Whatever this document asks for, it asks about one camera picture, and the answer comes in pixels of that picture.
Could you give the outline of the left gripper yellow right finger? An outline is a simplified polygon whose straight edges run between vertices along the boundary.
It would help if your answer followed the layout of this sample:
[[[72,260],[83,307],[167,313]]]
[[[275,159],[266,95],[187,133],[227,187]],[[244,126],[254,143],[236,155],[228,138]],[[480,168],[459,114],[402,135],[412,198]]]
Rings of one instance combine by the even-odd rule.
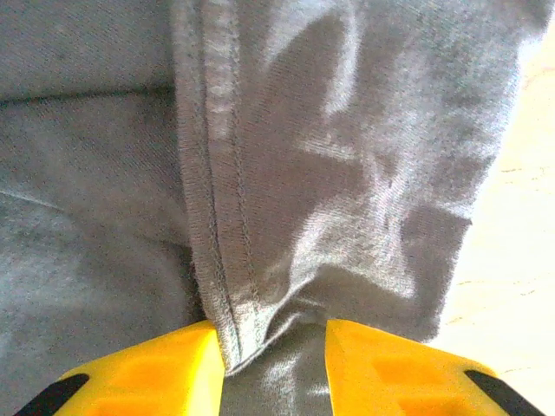
[[[329,320],[333,416],[545,416],[479,362],[347,320]]]

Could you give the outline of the grey t-shirt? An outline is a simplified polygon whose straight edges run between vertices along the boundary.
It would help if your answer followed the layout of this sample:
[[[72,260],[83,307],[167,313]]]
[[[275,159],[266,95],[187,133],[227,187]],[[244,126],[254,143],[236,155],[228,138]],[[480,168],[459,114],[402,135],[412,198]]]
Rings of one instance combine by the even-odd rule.
[[[325,323],[437,334],[555,0],[0,0],[0,416],[212,321],[224,416],[331,416]]]

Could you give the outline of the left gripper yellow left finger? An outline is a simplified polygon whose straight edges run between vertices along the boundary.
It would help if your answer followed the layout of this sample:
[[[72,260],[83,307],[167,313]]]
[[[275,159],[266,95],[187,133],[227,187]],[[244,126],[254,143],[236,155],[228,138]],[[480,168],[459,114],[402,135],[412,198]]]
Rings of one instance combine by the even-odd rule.
[[[202,321],[68,371],[14,416],[219,416],[224,376]]]

